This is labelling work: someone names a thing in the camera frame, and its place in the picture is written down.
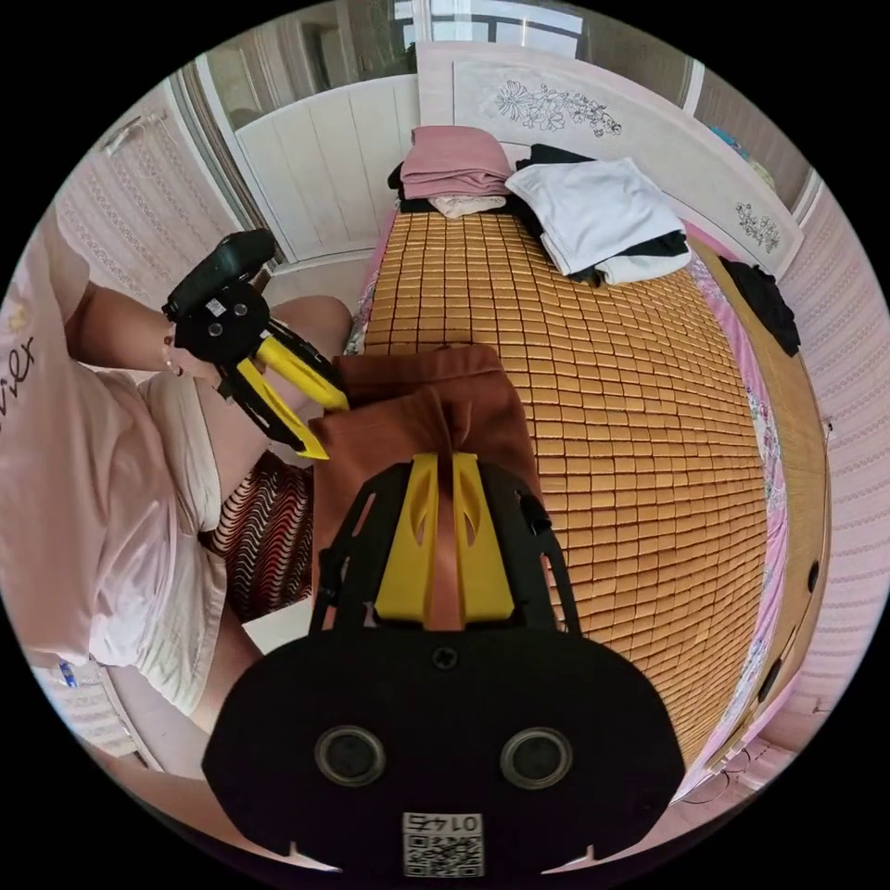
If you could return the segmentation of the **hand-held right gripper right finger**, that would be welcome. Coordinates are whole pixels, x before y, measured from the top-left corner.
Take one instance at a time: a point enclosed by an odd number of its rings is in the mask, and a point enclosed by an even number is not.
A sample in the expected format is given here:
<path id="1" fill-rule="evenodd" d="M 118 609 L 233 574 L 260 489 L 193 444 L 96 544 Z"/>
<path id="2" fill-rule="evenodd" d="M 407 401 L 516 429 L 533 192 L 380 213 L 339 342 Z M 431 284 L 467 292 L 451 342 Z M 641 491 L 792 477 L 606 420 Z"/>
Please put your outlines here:
<path id="1" fill-rule="evenodd" d="M 452 456 L 457 589 L 464 621 L 506 621 L 514 600 L 477 457 Z"/>

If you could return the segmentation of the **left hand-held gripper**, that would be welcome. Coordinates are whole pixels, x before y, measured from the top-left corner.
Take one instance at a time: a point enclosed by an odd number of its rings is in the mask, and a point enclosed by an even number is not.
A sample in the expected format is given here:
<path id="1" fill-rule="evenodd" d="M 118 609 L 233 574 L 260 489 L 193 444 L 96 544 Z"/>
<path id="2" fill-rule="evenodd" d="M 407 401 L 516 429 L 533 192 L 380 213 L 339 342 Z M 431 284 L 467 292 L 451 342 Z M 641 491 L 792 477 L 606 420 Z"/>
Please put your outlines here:
<path id="1" fill-rule="evenodd" d="M 267 383 L 271 369 L 327 411 L 349 408 L 334 365 L 309 341 L 276 320 L 249 279 L 224 285 L 182 282 L 163 312 L 174 325 L 174 344 L 212 363 L 221 395 L 234 402 L 267 438 L 299 457 L 328 460 L 308 426 Z"/>

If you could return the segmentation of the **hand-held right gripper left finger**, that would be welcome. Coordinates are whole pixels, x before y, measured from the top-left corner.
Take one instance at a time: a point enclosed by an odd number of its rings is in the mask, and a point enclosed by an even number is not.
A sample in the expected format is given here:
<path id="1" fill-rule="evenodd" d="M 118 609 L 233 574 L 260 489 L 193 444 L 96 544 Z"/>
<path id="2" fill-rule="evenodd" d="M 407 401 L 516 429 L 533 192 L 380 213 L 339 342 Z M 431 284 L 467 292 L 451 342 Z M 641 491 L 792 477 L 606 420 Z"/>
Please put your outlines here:
<path id="1" fill-rule="evenodd" d="M 439 520 L 439 459 L 412 460 L 387 563 L 375 599 L 382 621 L 426 621 L 433 602 Z"/>

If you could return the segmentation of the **person's left hand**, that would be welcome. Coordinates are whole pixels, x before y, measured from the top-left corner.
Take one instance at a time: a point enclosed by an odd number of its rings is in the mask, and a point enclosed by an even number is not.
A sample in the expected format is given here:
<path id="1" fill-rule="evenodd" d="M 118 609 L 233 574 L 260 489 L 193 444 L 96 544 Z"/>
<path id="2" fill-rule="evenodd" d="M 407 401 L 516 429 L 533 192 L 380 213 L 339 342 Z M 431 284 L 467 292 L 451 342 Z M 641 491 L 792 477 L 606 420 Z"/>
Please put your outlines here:
<path id="1" fill-rule="evenodd" d="M 163 361 L 166 369 L 176 376 L 188 375 L 213 389 L 220 385 L 220 374 L 212 363 L 203 362 L 188 350 L 176 347 L 171 339 L 165 340 Z"/>

